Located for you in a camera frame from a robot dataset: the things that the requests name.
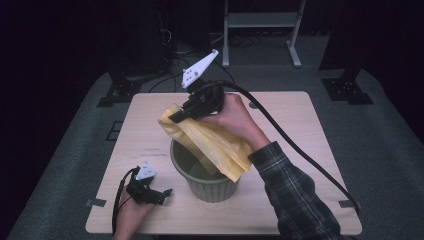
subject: shirt sleeve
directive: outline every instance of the shirt sleeve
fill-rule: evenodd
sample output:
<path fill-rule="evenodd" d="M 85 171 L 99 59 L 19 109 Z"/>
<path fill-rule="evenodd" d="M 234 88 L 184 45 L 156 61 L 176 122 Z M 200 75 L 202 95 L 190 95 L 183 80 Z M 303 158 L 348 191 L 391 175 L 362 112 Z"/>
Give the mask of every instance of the shirt sleeve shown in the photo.
<path fill-rule="evenodd" d="M 265 182 L 284 239 L 343 239 L 312 178 L 290 162 L 277 142 L 252 153 L 249 160 Z"/>

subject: wooden table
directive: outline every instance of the wooden table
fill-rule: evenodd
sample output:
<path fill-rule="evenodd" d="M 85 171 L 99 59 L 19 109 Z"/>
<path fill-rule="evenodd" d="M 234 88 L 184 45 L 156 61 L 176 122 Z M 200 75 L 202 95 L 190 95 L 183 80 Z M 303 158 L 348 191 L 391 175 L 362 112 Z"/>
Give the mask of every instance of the wooden table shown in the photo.
<path fill-rule="evenodd" d="M 305 92 L 253 92 L 280 126 L 309 156 L 345 186 L 328 145 L 319 119 Z M 147 161 L 158 172 L 150 185 L 164 191 L 173 188 L 164 205 L 157 206 L 139 230 L 144 234 L 252 234 L 276 235 L 277 218 L 264 191 L 264 184 L 254 167 L 244 173 L 234 195 L 220 203 L 206 203 L 190 191 L 185 179 L 170 159 L 171 138 L 158 124 L 165 108 L 182 104 L 186 93 L 137 94 L 134 96 L 115 149 L 97 194 L 106 200 L 104 207 L 93 206 L 86 230 L 111 233 L 113 203 L 119 181 L 125 173 Z M 353 208 L 341 208 L 347 200 L 329 180 L 298 155 L 257 109 L 248 107 L 253 118 L 271 141 L 278 141 L 294 165 L 309 174 L 316 183 L 318 196 L 336 216 L 344 235 L 357 235 L 361 223 Z"/>

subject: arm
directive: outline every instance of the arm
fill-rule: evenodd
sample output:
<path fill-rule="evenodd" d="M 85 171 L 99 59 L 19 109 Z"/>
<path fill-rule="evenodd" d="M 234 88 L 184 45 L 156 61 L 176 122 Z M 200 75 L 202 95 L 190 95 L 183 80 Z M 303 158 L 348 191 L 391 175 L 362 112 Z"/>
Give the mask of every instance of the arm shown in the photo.
<path fill-rule="evenodd" d="M 315 194 L 313 180 L 290 162 L 277 142 L 270 143 L 239 95 L 226 94 L 222 111 L 200 121 L 221 125 L 248 141 L 254 151 L 249 159 L 265 182 L 283 237 L 342 239 L 337 220 Z"/>
<path fill-rule="evenodd" d="M 116 220 L 116 232 L 113 240 L 129 240 L 141 227 L 146 216 L 155 207 L 154 204 L 138 204 L 130 198 L 126 187 L 123 189 L 119 201 L 118 217 Z"/>
<path fill-rule="evenodd" d="M 337 220 L 315 194 L 312 178 L 290 162 L 277 142 L 254 152 L 249 159 L 265 182 L 282 236 L 342 239 Z"/>

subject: black cable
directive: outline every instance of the black cable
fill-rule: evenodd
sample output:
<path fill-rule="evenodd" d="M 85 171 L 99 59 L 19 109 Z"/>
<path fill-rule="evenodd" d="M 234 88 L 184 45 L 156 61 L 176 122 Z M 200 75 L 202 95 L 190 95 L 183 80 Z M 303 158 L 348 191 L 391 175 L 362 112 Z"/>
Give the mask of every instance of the black cable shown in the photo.
<path fill-rule="evenodd" d="M 259 43 L 261 43 L 261 38 L 259 36 L 253 36 L 253 37 L 236 37 L 235 36 L 229 40 L 228 46 L 235 47 L 235 48 L 249 48 Z"/>
<path fill-rule="evenodd" d="M 119 183 L 119 187 L 118 187 L 118 191 L 116 192 L 116 197 L 115 197 L 115 203 L 113 205 L 113 213 L 112 213 L 112 236 L 115 234 L 116 231 L 116 219 L 118 217 L 118 213 L 119 213 L 119 209 L 122 207 L 122 205 L 124 205 L 127 201 L 125 200 L 125 202 L 121 205 L 121 207 L 119 206 L 119 200 L 121 199 L 121 193 L 122 190 L 124 189 L 124 184 L 125 184 L 125 179 L 127 179 L 128 175 L 130 175 L 130 173 L 135 172 L 137 168 L 133 168 L 131 170 L 129 170 L 124 178 L 122 178 L 121 182 Z"/>
<path fill-rule="evenodd" d="M 177 60 L 178 62 L 179 62 L 179 61 L 183 61 L 183 62 L 185 62 L 185 64 L 187 65 L 187 67 L 186 67 L 186 68 L 189 68 L 189 67 L 190 67 L 190 63 L 189 63 L 187 60 L 185 60 L 184 58 L 175 57 L 174 59 L 175 59 L 175 60 Z"/>
<path fill-rule="evenodd" d="M 125 201 L 121 204 L 121 206 L 119 206 L 118 210 L 121 210 L 122 206 L 124 206 L 124 204 L 127 203 L 131 198 L 132 196 L 129 196 L 127 199 L 125 199 Z"/>
<path fill-rule="evenodd" d="M 213 61 L 213 63 L 215 63 L 218 67 L 220 67 L 230 77 L 231 82 L 233 82 L 234 84 L 236 84 L 236 80 L 234 80 L 233 75 L 229 71 L 227 71 L 227 69 L 225 69 L 221 64 L 219 64 L 215 60 Z"/>
<path fill-rule="evenodd" d="M 177 74 L 177 75 L 173 75 L 172 77 L 169 77 L 169 78 L 162 79 L 161 81 L 159 81 L 155 85 L 153 85 L 153 87 L 151 87 L 150 90 L 147 91 L 147 92 L 148 93 L 151 93 L 153 91 L 153 89 L 155 89 L 159 84 L 161 84 L 161 83 L 163 83 L 165 81 L 168 81 L 170 79 L 175 79 L 176 77 L 181 76 L 181 75 L 183 75 L 183 73 L 180 73 L 180 74 Z"/>
<path fill-rule="evenodd" d="M 177 79 L 174 76 L 174 92 L 177 92 L 177 90 L 178 90 L 178 88 L 180 88 L 180 86 L 181 85 L 178 83 Z"/>
<path fill-rule="evenodd" d="M 320 171 L 328 180 L 330 180 L 330 182 L 332 182 L 341 192 L 343 192 L 343 194 L 352 202 L 355 211 L 357 214 L 359 214 L 359 207 L 358 204 L 356 203 L 356 201 L 353 199 L 353 197 L 347 192 L 346 189 L 343 188 L 342 185 L 340 185 L 340 183 L 337 182 L 337 180 L 335 180 L 324 168 L 322 168 L 315 160 L 313 160 L 308 154 L 306 154 L 299 146 L 296 145 L 295 142 L 293 142 L 293 140 L 284 132 L 284 130 L 278 125 L 278 123 L 274 120 L 274 118 L 272 118 L 271 114 L 268 113 L 268 111 L 262 106 L 262 104 L 256 100 L 255 97 L 253 97 L 252 94 L 250 94 L 248 91 L 246 91 L 245 89 L 232 84 L 228 81 L 216 81 L 216 82 L 212 82 L 212 83 L 206 83 L 201 89 L 204 88 L 208 88 L 208 87 L 212 87 L 212 86 L 223 86 L 223 87 L 228 87 L 228 88 L 232 88 L 236 91 L 238 91 L 239 93 L 243 94 L 245 97 L 247 97 L 261 112 L 262 114 L 268 119 L 268 121 L 274 126 L 274 128 L 278 131 L 278 133 L 280 133 L 280 135 L 284 138 L 284 140 L 286 140 L 286 142 L 297 152 L 299 153 L 305 160 L 307 160 L 310 164 L 312 164 L 312 166 L 314 166 L 316 169 L 318 169 L 318 171 Z"/>

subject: person's left hand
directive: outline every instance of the person's left hand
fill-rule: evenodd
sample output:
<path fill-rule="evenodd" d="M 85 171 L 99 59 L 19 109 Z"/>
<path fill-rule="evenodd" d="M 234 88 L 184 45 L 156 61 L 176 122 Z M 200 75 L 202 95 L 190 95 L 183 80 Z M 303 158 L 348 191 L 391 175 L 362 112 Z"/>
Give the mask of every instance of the person's left hand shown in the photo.
<path fill-rule="evenodd" d="M 121 199 L 119 201 L 119 213 L 116 219 L 116 232 L 113 236 L 114 240 L 131 239 L 131 237 L 141 227 L 146 216 L 156 206 L 154 204 L 138 204 L 134 199 L 130 198 L 125 186 L 122 190 Z"/>

